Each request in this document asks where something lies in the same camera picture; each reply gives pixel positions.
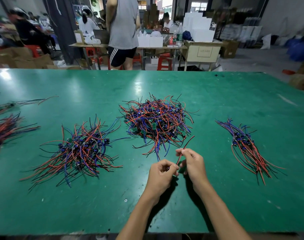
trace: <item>green table surface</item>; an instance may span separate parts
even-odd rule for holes
[[[80,177],[72,188],[56,187],[60,175],[30,193],[31,182],[19,179],[30,175],[22,171],[46,161],[40,155],[49,154],[39,145],[61,140],[61,124],[73,128],[97,114],[111,125],[120,116],[122,101],[147,98],[149,92],[157,98],[182,94],[179,100],[188,111],[200,110],[193,116],[195,138],[189,147],[204,157],[214,189],[247,231],[304,230],[304,92],[264,73],[0,69],[0,103],[59,96],[12,110],[25,117],[22,125],[38,123],[41,129],[0,150],[0,235],[119,232],[157,161],[155,154],[142,155],[149,147],[132,148],[143,145],[142,138],[114,142],[109,155],[119,154],[115,164],[124,167],[113,173],[102,169],[100,179]],[[258,185],[256,176],[234,158],[229,132],[214,122],[227,117],[258,130],[252,135],[262,156],[286,168],[286,175],[265,177],[266,186],[261,180]],[[110,138],[126,137],[126,130],[122,122]],[[174,150],[171,146],[166,157],[173,162]],[[179,175],[154,209],[147,230],[191,233],[213,228],[191,182]]]

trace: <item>bottle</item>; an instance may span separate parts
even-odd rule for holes
[[[174,30],[174,32],[173,32],[173,45],[176,45],[176,39],[178,38],[176,32],[177,32],[176,30]]]
[[[180,46],[182,46],[182,40],[183,40],[183,26],[182,26],[182,23],[179,23],[177,36],[178,37],[176,39],[176,45],[178,47],[180,47]]]

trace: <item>hand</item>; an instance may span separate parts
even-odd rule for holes
[[[205,185],[210,185],[210,182],[206,176],[205,165],[203,157],[195,151],[187,149],[176,149],[176,156],[182,154],[185,160],[180,164],[180,168],[187,167],[184,175],[189,174],[189,177],[193,183],[194,191],[200,196],[202,188]]]
[[[166,159],[151,165],[148,182],[142,195],[149,197],[155,206],[161,194],[170,187],[172,176],[178,176],[178,165]]]

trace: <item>wire bundle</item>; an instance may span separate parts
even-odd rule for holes
[[[74,125],[74,132],[62,126],[63,139],[61,143],[57,145],[55,144],[58,146],[58,151],[48,152],[41,149],[42,151],[54,154],[51,156],[50,160],[37,166],[34,169],[35,173],[33,175],[21,179],[21,181],[32,178],[33,186],[30,188],[32,189],[38,183],[49,180],[57,174],[64,173],[64,178],[57,184],[57,186],[65,180],[69,187],[71,187],[70,183],[83,174],[92,177],[99,177],[98,168],[103,168],[107,171],[113,172],[113,168],[122,167],[123,165],[112,165],[118,155],[110,157],[106,154],[106,148],[108,146],[112,147],[110,143],[129,138],[125,137],[110,140],[110,138],[107,137],[110,133],[120,128],[121,123],[118,128],[114,129],[114,126],[118,121],[120,121],[120,119],[116,119],[113,125],[104,131],[101,130],[107,126],[104,125],[104,123],[101,124],[101,121],[99,121],[97,117],[95,117],[94,124],[91,124],[90,120],[90,128],[87,128],[87,122],[84,122],[82,125]],[[64,131],[67,131],[71,136],[69,139],[64,140]],[[40,146],[54,145],[50,143],[55,141],[49,141],[41,144]]]
[[[254,144],[254,141],[251,139],[251,133],[255,132],[250,132],[248,133],[247,129],[250,128],[249,126],[243,125],[242,124],[239,125],[239,127],[236,127],[234,125],[231,124],[232,119],[228,118],[227,122],[221,122],[218,120],[215,120],[215,122],[217,124],[219,124],[220,126],[222,126],[223,128],[225,128],[226,130],[228,130],[230,132],[230,134],[233,137],[232,140],[232,144],[231,144],[231,148],[232,148],[232,152],[234,154],[234,157],[238,160],[238,162],[245,167],[247,170],[249,170],[250,172],[254,173],[254,174],[258,174],[260,173],[262,181],[265,185],[265,181],[263,178],[263,174],[267,175],[267,177],[271,178],[270,173],[272,173],[274,176],[274,173],[277,173],[274,171],[277,170],[276,168],[280,168],[277,167],[273,164],[271,164],[270,162],[266,161],[264,159],[264,157],[262,157],[257,149],[257,147]],[[243,157],[240,157],[239,154],[236,151],[236,147],[238,147],[243,155]]]
[[[51,96],[51,97],[43,98],[43,99],[16,101],[16,102],[11,102],[11,103],[6,103],[6,104],[0,104],[0,114],[6,112],[8,109],[14,107],[15,105],[17,105],[17,106],[21,106],[21,105],[25,105],[25,104],[38,104],[39,105],[52,97],[58,97],[58,96]]]
[[[19,123],[22,120],[23,117],[20,117],[20,114],[10,115],[9,117],[0,119],[0,145],[4,143],[4,141],[7,139],[13,138],[22,133],[36,130],[40,127],[40,126],[30,127],[32,125],[18,127]]]
[[[125,122],[129,125],[128,134],[143,137],[145,145],[133,147],[142,148],[154,143],[150,151],[143,155],[148,156],[155,152],[158,161],[160,160],[159,150],[161,146],[164,147],[166,156],[171,144],[181,147],[178,143],[183,144],[183,141],[191,133],[192,127],[185,124],[185,119],[187,118],[193,124],[193,119],[189,114],[192,112],[187,112],[185,104],[182,106],[178,102],[179,97],[175,100],[172,98],[173,96],[169,95],[161,100],[150,94],[150,100],[146,100],[145,103],[142,103],[142,99],[141,101],[126,102],[129,105],[128,109],[119,105],[121,113],[124,114]]]

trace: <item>gray floor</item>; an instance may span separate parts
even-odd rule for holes
[[[240,72],[266,72],[281,81],[288,82],[290,76],[283,74],[283,69],[297,71],[300,62],[289,59],[286,54],[287,49],[281,47],[271,47],[270,50],[260,49],[238,49],[234,59],[219,58],[219,64],[222,65],[223,71],[240,71]],[[151,65],[149,59],[146,59],[146,70],[156,71],[157,65]],[[175,70],[177,71],[178,60],[176,60]],[[208,64],[202,64],[201,68],[208,70]],[[102,70],[107,70],[107,66],[101,65]],[[141,64],[134,63],[134,70],[141,70]]]

